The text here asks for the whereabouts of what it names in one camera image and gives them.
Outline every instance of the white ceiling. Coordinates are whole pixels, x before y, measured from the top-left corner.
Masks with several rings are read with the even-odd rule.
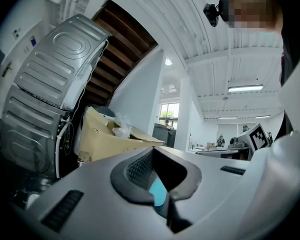
[[[83,13],[88,1],[79,0],[76,12]],[[283,52],[281,36],[230,29],[221,19],[217,27],[212,27],[203,8],[206,3],[218,1],[141,0],[156,15],[153,20],[169,30],[165,34],[185,60],[204,118],[277,115],[283,110],[276,99]],[[228,87],[257,84],[264,85],[262,91],[228,94]],[[180,77],[174,65],[166,67],[162,82],[163,88],[171,85],[177,92],[164,94],[161,99],[180,95]]]

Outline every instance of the exposed wooden ceiling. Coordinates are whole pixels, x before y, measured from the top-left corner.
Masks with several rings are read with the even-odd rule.
[[[125,10],[109,0],[94,22],[111,33],[109,44],[85,88],[82,105],[107,106],[119,84],[158,44]]]

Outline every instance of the gray machine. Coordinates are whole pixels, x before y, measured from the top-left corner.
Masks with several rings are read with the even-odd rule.
[[[164,145],[173,148],[175,145],[177,131],[175,129],[169,129],[163,124],[154,123],[152,137],[163,141]]]
[[[57,135],[99,61],[110,34],[76,15],[52,30],[22,64],[2,113],[2,154],[56,176]]]

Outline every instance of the blue object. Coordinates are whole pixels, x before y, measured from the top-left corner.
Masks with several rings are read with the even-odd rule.
[[[35,45],[37,44],[37,42],[36,42],[36,39],[35,39],[34,36],[31,37],[30,41],[31,41],[32,46],[35,47]]]
[[[154,206],[162,206],[165,203],[167,190],[159,178],[156,178],[149,189],[149,193],[154,197]]]

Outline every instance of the window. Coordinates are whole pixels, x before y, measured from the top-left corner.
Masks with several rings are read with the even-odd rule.
[[[179,103],[162,104],[160,109],[159,124],[166,125],[166,120],[169,120],[168,125],[177,129],[179,115]]]

